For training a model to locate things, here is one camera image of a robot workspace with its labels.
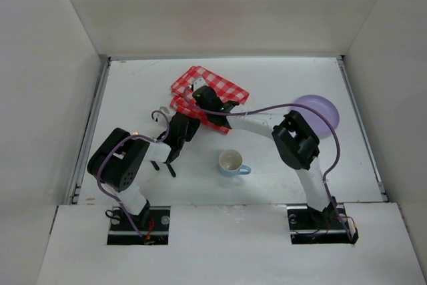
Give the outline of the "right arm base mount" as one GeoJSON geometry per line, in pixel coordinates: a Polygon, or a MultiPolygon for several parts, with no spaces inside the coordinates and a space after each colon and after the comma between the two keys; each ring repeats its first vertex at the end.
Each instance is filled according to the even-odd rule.
{"type": "Polygon", "coordinates": [[[328,206],[318,212],[307,206],[288,206],[288,224],[293,245],[355,244],[359,233],[354,219],[347,215],[343,204],[337,212],[328,206]]]}

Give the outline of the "light blue mug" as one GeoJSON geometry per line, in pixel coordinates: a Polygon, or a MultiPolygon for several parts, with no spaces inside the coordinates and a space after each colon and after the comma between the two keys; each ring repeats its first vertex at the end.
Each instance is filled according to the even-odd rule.
{"type": "Polygon", "coordinates": [[[218,164],[221,175],[225,177],[244,176],[252,172],[249,166],[243,164],[243,157],[236,150],[222,151],[218,158],[218,164]]]}

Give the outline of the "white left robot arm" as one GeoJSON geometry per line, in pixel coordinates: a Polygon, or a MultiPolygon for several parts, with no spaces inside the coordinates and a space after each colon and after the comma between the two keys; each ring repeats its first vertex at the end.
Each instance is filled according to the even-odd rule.
{"type": "Polygon", "coordinates": [[[87,164],[87,172],[97,180],[101,191],[116,200],[125,217],[139,228],[145,224],[150,208],[134,184],[141,164],[147,161],[156,171],[159,164],[165,164],[176,177],[171,163],[184,143],[192,140],[200,120],[177,112],[166,124],[166,130],[155,139],[115,128],[87,164]]]}

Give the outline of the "black handled gold fork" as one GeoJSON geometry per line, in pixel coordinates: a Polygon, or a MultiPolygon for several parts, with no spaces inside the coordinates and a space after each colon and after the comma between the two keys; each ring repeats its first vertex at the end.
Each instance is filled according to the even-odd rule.
{"type": "Polygon", "coordinates": [[[168,170],[169,170],[169,172],[170,172],[171,176],[172,176],[173,178],[175,178],[177,175],[176,175],[175,170],[172,168],[171,164],[166,164],[166,166],[167,166],[167,168],[168,168],[168,170]]]}

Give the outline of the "purple plastic plate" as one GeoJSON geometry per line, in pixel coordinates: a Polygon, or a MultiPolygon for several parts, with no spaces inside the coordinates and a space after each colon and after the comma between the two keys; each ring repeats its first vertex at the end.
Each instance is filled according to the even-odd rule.
{"type": "MultiPolygon", "coordinates": [[[[297,98],[295,103],[316,110],[326,118],[334,129],[337,129],[340,122],[340,114],[330,100],[320,95],[303,95],[297,98]]],[[[294,110],[298,111],[304,117],[308,125],[320,139],[324,139],[332,134],[330,128],[316,114],[300,107],[294,107],[294,110]]]]}

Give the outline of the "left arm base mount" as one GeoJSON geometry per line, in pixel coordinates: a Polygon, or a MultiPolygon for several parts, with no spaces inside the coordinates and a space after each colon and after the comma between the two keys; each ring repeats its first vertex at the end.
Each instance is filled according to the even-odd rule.
{"type": "Polygon", "coordinates": [[[107,245],[168,245],[170,207],[151,207],[144,218],[134,222],[139,228],[139,233],[135,231],[121,208],[113,207],[111,210],[106,210],[105,216],[109,219],[107,245]]]}

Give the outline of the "red checkered cloth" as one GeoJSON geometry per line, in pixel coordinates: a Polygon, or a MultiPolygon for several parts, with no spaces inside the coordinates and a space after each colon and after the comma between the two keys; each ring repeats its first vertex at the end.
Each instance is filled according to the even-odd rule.
{"type": "Polygon", "coordinates": [[[183,98],[184,89],[189,87],[193,81],[199,77],[203,77],[207,84],[213,88],[220,99],[224,102],[232,100],[239,104],[244,104],[250,96],[250,93],[232,81],[229,81],[202,66],[190,67],[183,75],[171,84],[170,88],[173,93],[173,98],[170,101],[169,106],[172,109],[186,116],[196,118],[201,121],[201,124],[226,135],[230,131],[228,128],[220,127],[209,122],[205,114],[194,107],[191,107],[183,98]]]}

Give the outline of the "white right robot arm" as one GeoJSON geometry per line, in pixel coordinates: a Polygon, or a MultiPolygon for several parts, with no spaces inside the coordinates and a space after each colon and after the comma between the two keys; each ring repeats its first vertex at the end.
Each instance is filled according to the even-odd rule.
{"type": "Polygon", "coordinates": [[[244,130],[270,138],[274,141],[281,160],[294,169],[306,194],[309,209],[325,214],[336,207],[326,182],[326,176],[340,160],[340,143],[330,122],[316,110],[300,104],[293,104],[285,115],[275,115],[268,111],[285,107],[274,105],[250,111],[235,101],[222,102],[214,89],[206,84],[195,87],[191,94],[194,107],[207,115],[214,125],[233,130],[244,130]],[[334,163],[323,172],[320,169],[320,139],[296,108],[315,115],[326,124],[336,143],[334,163]]]}

